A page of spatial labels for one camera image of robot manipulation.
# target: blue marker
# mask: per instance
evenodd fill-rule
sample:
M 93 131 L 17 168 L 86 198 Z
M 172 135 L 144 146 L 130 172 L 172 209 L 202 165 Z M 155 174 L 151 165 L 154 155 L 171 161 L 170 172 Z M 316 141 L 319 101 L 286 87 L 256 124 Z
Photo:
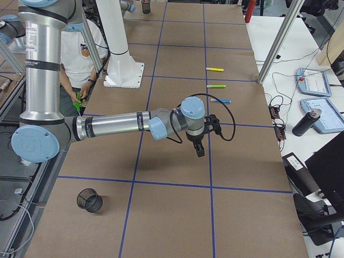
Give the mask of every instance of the blue marker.
M 230 102 L 232 102 L 232 101 L 230 101 L 229 99 L 220 99 L 221 100 L 221 102 L 223 102 L 223 103 L 230 103 Z M 213 102 L 219 102 L 217 99 L 214 99 L 214 98 L 211 98 L 210 99 L 210 101 L 213 101 Z

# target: dark pants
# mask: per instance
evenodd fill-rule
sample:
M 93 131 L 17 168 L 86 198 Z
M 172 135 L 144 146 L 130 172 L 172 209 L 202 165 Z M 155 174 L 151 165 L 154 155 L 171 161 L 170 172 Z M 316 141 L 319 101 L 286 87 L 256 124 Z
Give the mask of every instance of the dark pants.
M 91 87 L 89 94 L 86 97 L 86 101 L 89 100 L 93 87 Z M 73 88 L 74 92 L 79 92 L 80 89 Z M 84 107 L 80 109 L 80 114 L 82 115 Z M 60 86 L 60 112 L 64 117 L 75 117 L 78 116 L 76 108 L 73 106 L 70 95 L 66 92 L 63 86 Z

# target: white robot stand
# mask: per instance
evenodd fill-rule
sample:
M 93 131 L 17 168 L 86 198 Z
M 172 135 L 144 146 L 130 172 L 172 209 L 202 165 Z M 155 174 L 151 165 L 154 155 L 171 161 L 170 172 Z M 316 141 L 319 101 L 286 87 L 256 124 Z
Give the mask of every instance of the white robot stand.
M 96 2 L 111 53 L 104 86 L 139 88 L 145 65 L 136 63 L 130 56 L 120 3 L 112 0 Z

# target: marker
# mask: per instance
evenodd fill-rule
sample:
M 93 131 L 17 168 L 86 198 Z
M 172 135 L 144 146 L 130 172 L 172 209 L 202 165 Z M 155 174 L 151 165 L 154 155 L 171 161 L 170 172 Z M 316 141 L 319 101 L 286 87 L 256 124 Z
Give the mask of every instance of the marker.
M 205 68 L 207 71 L 224 71 L 222 68 L 212 68 L 212 67 L 207 67 Z
M 230 103 L 230 102 L 232 102 L 232 101 L 230 101 L 229 99 L 220 99 L 221 100 L 221 102 L 223 102 L 223 103 Z M 210 99 L 210 101 L 213 101 L 213 102 L 219 102 L 217 99 L 214 99 L 214 98 L 211 98 Z
M 224 85 L 224 84 L 213 84 L 213 85 L 207 85 L 206 86 L 207 88 L 225 88 L 226 87 L 226 85 Z

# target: shirt logo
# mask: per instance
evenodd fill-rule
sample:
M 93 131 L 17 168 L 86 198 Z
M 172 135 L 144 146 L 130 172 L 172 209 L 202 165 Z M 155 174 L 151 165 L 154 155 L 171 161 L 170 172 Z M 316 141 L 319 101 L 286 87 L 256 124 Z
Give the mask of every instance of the shirt logo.
M 85 44 L 80 44 L 80 50 L 83 56 L 88 57 L 90 55 L 88 47 Z

